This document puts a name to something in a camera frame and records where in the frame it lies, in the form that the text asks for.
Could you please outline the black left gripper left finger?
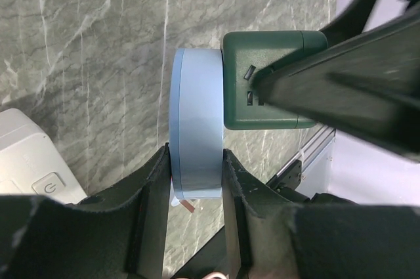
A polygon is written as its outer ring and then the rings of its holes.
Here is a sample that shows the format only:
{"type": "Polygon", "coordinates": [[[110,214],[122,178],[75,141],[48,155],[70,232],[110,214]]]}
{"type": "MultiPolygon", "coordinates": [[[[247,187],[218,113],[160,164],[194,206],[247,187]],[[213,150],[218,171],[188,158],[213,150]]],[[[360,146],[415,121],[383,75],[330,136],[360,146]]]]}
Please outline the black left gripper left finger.
{"type": "Polygon", "coordinates": [[[78,204],[1,198],[2,278],[161,278],[171,166],[162,146],[141,168],[78,204]]]}

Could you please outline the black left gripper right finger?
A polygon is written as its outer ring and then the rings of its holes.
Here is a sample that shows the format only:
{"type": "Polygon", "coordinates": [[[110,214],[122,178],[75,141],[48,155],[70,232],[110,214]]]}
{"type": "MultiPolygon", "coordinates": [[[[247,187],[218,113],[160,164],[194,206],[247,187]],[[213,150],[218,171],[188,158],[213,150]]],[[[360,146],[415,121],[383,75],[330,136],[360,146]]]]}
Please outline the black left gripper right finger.
{"type": "Polygon", "coordinates": [[[419,208],[287,201],[225,150],[231,278],[418,278],[419,208]]]}

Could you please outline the light blue round socket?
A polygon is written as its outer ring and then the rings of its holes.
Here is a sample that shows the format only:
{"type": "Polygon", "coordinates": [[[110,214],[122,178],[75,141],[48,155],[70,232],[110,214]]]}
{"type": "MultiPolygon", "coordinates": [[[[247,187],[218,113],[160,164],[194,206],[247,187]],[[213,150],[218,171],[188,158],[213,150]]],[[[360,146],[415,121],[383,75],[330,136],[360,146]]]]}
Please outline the light blue round socket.
{"type": "Polygon", "coordinates": [[[178,199],[221,196],[224,136],[219,49],[178,49],[169,98],[169,151],[178,199]]]}

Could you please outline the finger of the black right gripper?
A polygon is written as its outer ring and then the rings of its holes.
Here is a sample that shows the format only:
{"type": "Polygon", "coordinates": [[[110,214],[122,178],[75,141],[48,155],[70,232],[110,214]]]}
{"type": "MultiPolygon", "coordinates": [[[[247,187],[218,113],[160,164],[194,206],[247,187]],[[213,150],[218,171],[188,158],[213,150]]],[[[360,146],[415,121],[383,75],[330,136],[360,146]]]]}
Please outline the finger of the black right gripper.
{"type": "Polygon", "coordinates": [[[346,8],[320,31],[329,45],[338,45],[360,35],[377,0],[352,0],[346,8]]]}
{"type": "Polygon", "coordinates": [[[266,104],[419,160],[419,11],[256,75],[266,104]]]}

